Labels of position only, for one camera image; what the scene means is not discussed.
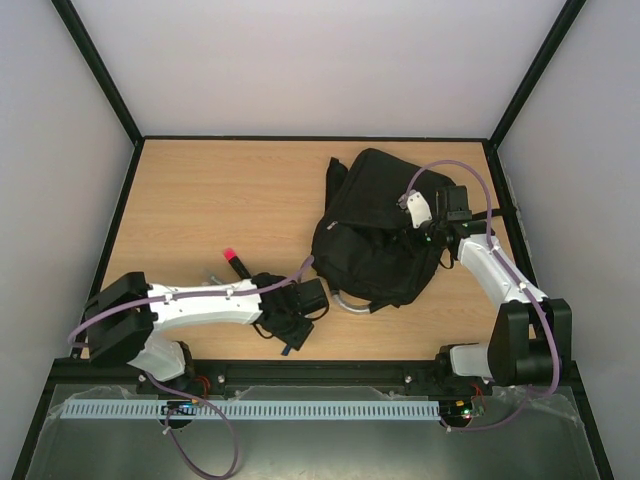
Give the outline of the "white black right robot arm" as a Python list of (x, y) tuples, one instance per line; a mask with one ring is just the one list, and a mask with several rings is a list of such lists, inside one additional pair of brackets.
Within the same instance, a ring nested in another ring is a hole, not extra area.
[(487, 343), (443, 349), (448, 357), (436, 379), (455, 392), (471, 377), (499, 386), (541, 385), (554, 391), (570, 360), (572, 312), (551, 299), (518, 270), (502, 249), (490, 219), (475, 219), (464, 186), (437, 191), (429, 236), (474, 276), (497, 310)]

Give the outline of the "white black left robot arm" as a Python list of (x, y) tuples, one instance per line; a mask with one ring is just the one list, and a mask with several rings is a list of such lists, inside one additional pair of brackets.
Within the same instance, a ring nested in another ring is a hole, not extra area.
[(296, 282), (260, 273), (226, 285), (175, 287), (130, 272), (86, 306), (89, 361), (132, 366), (175, 388), (193, 378), (191, 353), (166, 332), (210, 324), (256, 325), (291, 350), (300, 349), (329, 309), (319, 279)]

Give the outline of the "black student backpack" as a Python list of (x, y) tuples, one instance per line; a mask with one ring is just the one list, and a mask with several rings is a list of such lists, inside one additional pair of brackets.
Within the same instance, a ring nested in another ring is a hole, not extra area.
[[(312, 239), (313, 267), (333, 300), (355, 314), (412, 303), (436, 271), (452, 268), (450, 252), (429, 236), (429, 224), (413, 228), (399, 198), (419, 191), (431, 207), (444, 187), (463, 186), (446, 175), (378, 149), (363, 150), (350, 167), (338, 159), (326, 172), (325, 210)], [(487, 207), (475, 219), (504, 215)], [(450, 261), (442, 261), (449, 254)]]

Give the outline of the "pink black highlighter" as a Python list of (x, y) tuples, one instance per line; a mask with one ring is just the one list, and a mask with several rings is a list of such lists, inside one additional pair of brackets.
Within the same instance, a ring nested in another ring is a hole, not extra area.
[(248, 268), (244, 265), (233, 248), (224, 249), (223, 256), (240, 279), (245, 280), (252, 278), (252, 274), (249, 272)]

